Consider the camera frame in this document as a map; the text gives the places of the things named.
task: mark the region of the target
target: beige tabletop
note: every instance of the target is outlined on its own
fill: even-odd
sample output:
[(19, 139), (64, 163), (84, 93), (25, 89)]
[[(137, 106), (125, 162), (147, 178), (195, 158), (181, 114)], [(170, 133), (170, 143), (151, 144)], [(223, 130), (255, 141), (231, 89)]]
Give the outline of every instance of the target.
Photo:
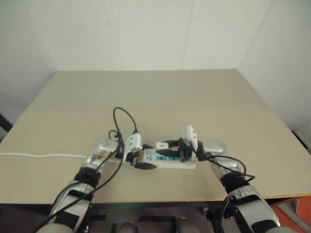
[[(144, 143), (178, 139), (191, 124), (199, 140), (219, 139), (247, 166), (265, 198), (311, 193), (311, 156), (236, 70), (58, 72), (27, 108), (0, 152), (88, 155), (114, 129), (112, 110), (134, 117)], [(133, 126), (117, 115), (123, 137)], [(83, 158), (0, 155), (0, 203), (52, 203)], [(102, 181), (116, 168), (108, 163)], [(195, 169), (123, 165), (93, 203), (211, 201), (226, 192), (209, 162)]]

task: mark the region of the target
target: white cable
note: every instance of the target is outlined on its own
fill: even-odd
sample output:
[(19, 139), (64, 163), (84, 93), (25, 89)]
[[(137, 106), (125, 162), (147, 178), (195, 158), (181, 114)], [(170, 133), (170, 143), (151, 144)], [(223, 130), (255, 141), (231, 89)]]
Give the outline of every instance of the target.
[(14, 153), (14, 152), (8, 152), (8, 153), (0, 153), (0, 155), (20, 155), (20, 156), (29, 156), (29, 157), (35, 157), (35, 158), (46, 158), (46, 157), (75, 157), (75, 158), (86, 158), (85, 155), (77, 155), (77, 154), (26, 154), (26, 153)]

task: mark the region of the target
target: table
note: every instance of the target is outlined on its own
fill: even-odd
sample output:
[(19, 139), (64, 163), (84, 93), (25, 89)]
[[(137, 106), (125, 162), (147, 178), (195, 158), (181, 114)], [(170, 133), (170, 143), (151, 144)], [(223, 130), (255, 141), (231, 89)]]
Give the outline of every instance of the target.
[[(88, 155), (114, 129), (112, 110), (134, 117), (144, 143), (178, 139), (191, 124), (199, 140), (219, 139), (242, 160), (267, 199), (311, 194), (311, 157), (237, 70), (61, 71), (26, 109), (0, 152)], [(133, 130), (121, 112), (126, 138)], [(82, 158), (0, 156), (0, 203), (50, 204)], [(105, 167), (106, 179), (117, 164)], [(93, 203), (218, 201), (226, 196), (209, 162), (196, 169), (123, 165)]]

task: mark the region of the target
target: orange object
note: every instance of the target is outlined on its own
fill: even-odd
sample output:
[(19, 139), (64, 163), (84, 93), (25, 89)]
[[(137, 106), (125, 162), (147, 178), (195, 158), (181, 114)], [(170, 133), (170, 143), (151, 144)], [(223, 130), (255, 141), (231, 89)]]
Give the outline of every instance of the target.
[(305, 223), (311, 226), (311, 196), (299, 198), (296, 213)]
[(275, 211), (278, 219), (280, 220), (280, 224), (282, 227), (289, 227), (298, 233), (305, 233), (303, 229), (301, 229), (294, 221), (292, 221), (286, 214), (283, 213), (276, 206), (272, 206), (272, 209)]

